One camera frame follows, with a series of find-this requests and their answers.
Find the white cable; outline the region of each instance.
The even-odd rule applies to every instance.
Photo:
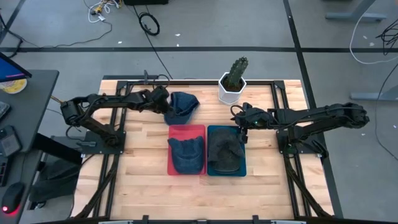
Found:
[[[362,16],[358,19],[358,22],[356,22],[355,27],[354,27],[354,31],[353,31],[353,35],[351,36],[351,41],[349,42],[349,51],[351,52],[351,55],[353,55],[353,57],[355,58],[355,60],[356,60],[357,62],[362,63],[362,64],[364,64],[364,65],[374,65],[374,64],[377,64],[377,63],[390,62],[390,61],[392,61],[392,60],[397,59],[398,56],[396,56],[396,57],[394,57],[394,58],[392,58],[392,59],[389,59],[389,60],[384,60],[384,61],[377,61],[377,62],[362,62],[362,61],[360,61],[358,58],[355,57],[354,52],[353,52],[353,49],[352,49],[353,39],[354,39],[354,35],[355,35],[356,28],[357,28],[359,22],[361,21],[362,17],[365,15],[365,13],[366,13],[366,11],[365,11],[365,12],[362,14]]]
[[[94,5],[90,6],[90,7],[88,8],[88,22],[90,22],[90,23],[95,23],[95,22],[101,21],[101,19],[97,19],[97,20],[95,20],[95,21],[92,21],[92,20],[91,20],[91,10],[92,10],[95,6],[97,6],[97,5],[99,5],[99,4],[102,4],[102,1],[100,1],[100,2],[97,3],[97,4],[94,4]],[[105,12],[109,14],[109,13],[111,12],[111,9],[109,8],[109,6],[114,6],[114,5],[115,5],[115,4],[113,4],[113,3],[107,2],[107,3],[104,4],[103,8],[105,9]]]

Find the concrete floor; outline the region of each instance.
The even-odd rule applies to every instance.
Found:
[[[325,20],[325,13],[350,11],[359,1],[290,0],[289,3],[302,47],[349,46],[354,23]],[[16,5],[17,1],[0,1],[6,21]],[[294,47],[282,1],[173,0],[168,5],[149,6],[149,9],[161,25],[160,35],[151,37],[156,47],[176,47],[177,44],[181,47]],[[397,19],[397,10],[394,0],[376,1],[369,11],[385,13],[387,19],[361,23],[353,46],[382,47],[375,36]],[[112,33],[101,40],[74,47],[150,47],[135,15],[125,7],[111,8],[111,13],[104,16],[113,24]],[[87,21],[82,1],[71,4],[71,1],[61,0],[27,0],[11,27],[39,46],[92,39],[108,29],[106,24]],[[0,47],[13,47],[16,43],[17,40],[7,35]],[[245,55],[250,64],[245,73],[248,79],[302,79],[294,52],[160,52],[159,55],[174,78],[218,78],[234,60]],[[356,55],[367,62],[395,56]],[[349,53],[304,53],[303,56],[318,106],[352,101],[349,99],[351,91],[379,91],[397,62],[361,65]],[[139,75],[144,69],[151,74],[165,73],[153,52],[31,52],[19,53],[14,60],[26,69],[59,70],[53,94],[61,99],[97,92],[103,75]],[[393,75],[386,88],[397,82],[397,75]],[[342,128],[325,133],[343,215],[345,218],[398,221],[398,162],[376,141],[374,103],[355,103],[367,109],[371,122],[363,129]],[[58,105],[51,102],[49,108],[57,110]],[[397,109],[396,103],[380,102],[377,120],[381,141],[395,155],[398,155],[394,140],[398,134],[394,127],[398,126]],[[66,127],[59,114],[49,111],[40,132],[64,136]],[[68,215],[71,202],[71,197],[54,199],[43,209],[26,211],[21,223],[62,220]]]

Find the hexagonal planter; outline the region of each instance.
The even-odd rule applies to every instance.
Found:
[[[232,105],[239,100],[239,97],[241,97],[242,92],[246,87],[246,81],[244,81],[244,79],[241,78],[243,82],[241,91],[239,92],[226,91],[223,85],[221,84],[221,81],[224,79],[226,74],[229,74],[229,72],[224,73],[224,75],[218,80],[218,99],[226,105]]]

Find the wooden table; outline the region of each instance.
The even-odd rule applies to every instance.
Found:
[[[114,95],[117,82],[103,80],[99,92]],[[285,80],[285,85],[290,108],[307,108],[300,80]],[[145,88],[151,90],[152,86],[135,86],[133,91]],[[217,85],[170,85],[167,90],[169,93],[184,91],[198,98],[200,107],[191,124],[235,126],[234,121],[229,120],[232,117],[230,106],[218,101]],[[262,85],[248,85],[238,104],[244,102],[265,110],[274,107],[271,89]],[[94,118],[108,123],[110,116],[111,109],[102,109]],[[275,131],[249,131],[247,176],[210,177],[167,175],[169,127],[163,115],[128,111],[125,130],[127,140],[119,160],[112,220],[140,220],[143,215],[149,215],[151,220],[250,220],[253,215],[259,215],[260,219],[293,218],[284,161],[277,149]],[[324,210],[333,213],[320,159],[314,154],[302,154],[300,158],[307,188]],[[82,168],[72,215],[82,210],[97,189],[102,160],[102,155],[96,155]],[[303,215],[301,194],[297,187],[295,189]],[[100,215],[105,203],[106,197],[103,197]]]

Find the potted cactus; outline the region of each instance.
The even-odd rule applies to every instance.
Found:
[[[227,104],[232,105],[239,100],[246,82],[242,78],[245,69],[248,67],[249,61],[246,57],[241,57],[233,63],[231,70],[224,73],[218,80],[218,99]]]

